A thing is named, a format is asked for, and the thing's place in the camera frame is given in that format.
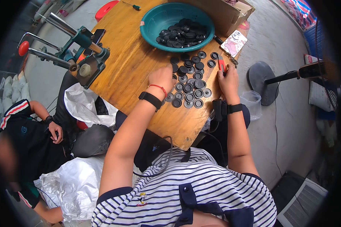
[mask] black wristband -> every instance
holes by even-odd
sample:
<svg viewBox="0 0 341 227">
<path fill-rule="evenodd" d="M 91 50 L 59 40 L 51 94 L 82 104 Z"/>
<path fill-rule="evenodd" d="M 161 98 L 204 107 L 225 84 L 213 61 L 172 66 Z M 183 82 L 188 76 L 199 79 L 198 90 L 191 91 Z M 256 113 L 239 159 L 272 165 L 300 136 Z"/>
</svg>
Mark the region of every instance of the black wristband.
<svg viewBox="0 0 341 227">
<path fill-rule="evenodd" d="M 54 118 L 49 115 L 48 117 L 45 118 L 44 122 L 47 126 L 49 126 L 49 124 L 52 122 L 52 121 L 55 121 Z"/>
<path fill-rule="evenodd" d="M 239 111 L 242 111 L 242 104 L 241 103 L 239 103 L 237 105 L 227 105 L 227 107 L 226 107 L 226 113 L 227 114 L 232 114 L 232 113 L 239 112 Z"/>
<path fill-rule="evenodd" d="M 146 101 L 150 102 L 151 104 L 153 104 L 153 106 L 155 106 L 155 108 L 157 108 L 155 110 L 155 112 L 157 112 L 160 109 L 160 107 L 162 106 L 162 102 L 157 97 L 155 97 L 154 95 L 152 95 L 148 92 L 142 92 L 139 95 L 139 99 L 146 100 Z"/>
</svg>

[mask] air conditioner unit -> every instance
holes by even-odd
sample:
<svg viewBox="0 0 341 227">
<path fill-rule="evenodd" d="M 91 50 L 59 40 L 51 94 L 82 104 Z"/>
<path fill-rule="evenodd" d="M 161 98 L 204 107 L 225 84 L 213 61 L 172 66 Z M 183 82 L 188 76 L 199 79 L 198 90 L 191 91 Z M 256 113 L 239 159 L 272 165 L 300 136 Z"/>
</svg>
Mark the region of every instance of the air conditioner unit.
<svg viewBox="0 0 341 227">
<path fill-rule="evenodd" d="M 304 227 L 322 204 L 328 191 L 306 178 L 295 196 L 277 215 L 283 227 Z"/>
</svg>

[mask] red bracelet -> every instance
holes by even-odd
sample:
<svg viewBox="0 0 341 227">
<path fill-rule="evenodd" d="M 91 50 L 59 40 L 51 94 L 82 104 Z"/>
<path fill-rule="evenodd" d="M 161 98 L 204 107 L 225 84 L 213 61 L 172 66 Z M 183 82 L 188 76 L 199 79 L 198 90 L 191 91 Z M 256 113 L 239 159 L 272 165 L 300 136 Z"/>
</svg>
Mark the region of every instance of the red bracelet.
<svg viewBox="0 0 341 227">
<path fill-rule="evenodd" d="M 150 86 L 156 86 L 156 87 L 162 89 L 164 94 L 165 94 L 165 98 L 167 97 L 168 93 L 167 93 L 167 91 L 163 87 L 161 87 L 159 85 L 156 85 L 156 84 L 149 84 L 148 87 L 150 87 Z"/>
</svg>

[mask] round black base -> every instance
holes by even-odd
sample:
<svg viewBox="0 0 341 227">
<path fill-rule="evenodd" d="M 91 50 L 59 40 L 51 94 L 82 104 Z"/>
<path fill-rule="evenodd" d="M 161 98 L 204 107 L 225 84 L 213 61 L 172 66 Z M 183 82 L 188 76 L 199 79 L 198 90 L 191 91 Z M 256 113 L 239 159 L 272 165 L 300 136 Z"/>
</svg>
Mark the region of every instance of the round black base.
<svg viewBox="0 0 341 227">
<path fill-rule="evenodd" d="M 253 64 L 247 72 L 249 86 L 261 95 L 263 106 L 271 105 L 278 97 L 278 83 L 266 84 L 265 80 L 274 78 L 275 75 L 270 66 L 264 61 Z"/>
</svg>

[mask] wooden tabletop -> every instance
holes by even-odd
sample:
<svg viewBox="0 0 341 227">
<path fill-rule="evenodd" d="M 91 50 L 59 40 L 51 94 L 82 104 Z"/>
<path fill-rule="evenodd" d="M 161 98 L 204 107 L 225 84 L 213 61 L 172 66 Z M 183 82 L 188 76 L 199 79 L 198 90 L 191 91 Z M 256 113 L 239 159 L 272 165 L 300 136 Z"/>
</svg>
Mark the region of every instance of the wooden tabletop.
<svg viewBox="0 0 341 227">
<path fill-rule="evenodd" d="M 148 86 L 149 73 L 170 63 L 171 57 L 180 57 L 180 53 L 156 49 L 149 45 L 140 34 L 139 26 L 145 13 L 157 5 L 166 3 L 166 0 L 127 0 L 126 2 L 138 5 L 142 10 L 136 11 L 131 5 L 120 1 L 92 30 L 92 32 L 96 29 L 106 30 L 101 43 L 103 47 L 110 48 L 110 57 L 105 62 L 106 68 L 93 82 L 90 89 L 129 115 L 138 102 L 140 93 Z M 248 33 L 247 30 L 238 30 L 245 36 Z M 216 35 L 222 40 L 226 39 L 217 32 Z M 223 56 L 226 64 L 230 63 L 215 40 L 205 45 L 204 48 L 188 52 L 188 54 L 191 57 L 196 56 L 199 51 L 207 54 L 201 62 L 205 64 L 203 80 L 207 83 L 207 88 L 212 91 L 211 97 L 201 98 L 204 106 L 200 109 L 195 107 L 187 109 L 183 104 L 179 108 L 174 108 L 171 103 L 166 102 L 155 113 L 148 126 L 150 131 L 160 137 L 171 136 L 173 144 L 182 150 L 187 150 L 194 142 L 212 111 L 212 100 L 218 99 L 221 95 L 216 76 L 218 64 L 215 68 L 207 66 L 207 61 L 211 59 L 210 54 L 217 52 Z"/>
</svg>

